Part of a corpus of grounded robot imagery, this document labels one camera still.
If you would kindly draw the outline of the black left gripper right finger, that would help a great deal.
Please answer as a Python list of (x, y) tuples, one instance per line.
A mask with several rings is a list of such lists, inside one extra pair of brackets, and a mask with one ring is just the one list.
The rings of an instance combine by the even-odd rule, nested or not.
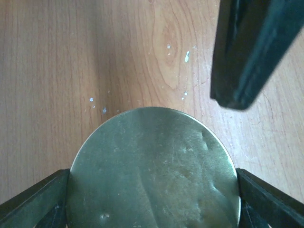
[(245, 169), (237, 168), (240, 228), (302, 228), (304, 204)]

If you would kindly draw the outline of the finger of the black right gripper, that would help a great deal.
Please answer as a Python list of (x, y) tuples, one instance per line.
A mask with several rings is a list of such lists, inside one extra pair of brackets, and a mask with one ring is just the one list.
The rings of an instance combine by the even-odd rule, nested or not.
[(248, 109), (303, 25), (301, 0), (222, 0), (211, 99), (224, 108)]

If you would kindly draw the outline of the gold jar lid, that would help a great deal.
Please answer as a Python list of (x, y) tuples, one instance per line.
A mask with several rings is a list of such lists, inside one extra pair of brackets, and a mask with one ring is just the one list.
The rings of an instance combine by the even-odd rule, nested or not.
[(84, 142), (66, 197), (70, 228), (236, 228), (235, 166), (218, 137), (169, 108), (118, 114)]

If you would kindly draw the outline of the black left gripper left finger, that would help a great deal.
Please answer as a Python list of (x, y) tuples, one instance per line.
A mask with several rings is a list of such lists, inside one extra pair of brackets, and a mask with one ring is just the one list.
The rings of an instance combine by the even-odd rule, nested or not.
[(0, 205), (2, 228), (65, 228), (70, 169), (58, 170)]

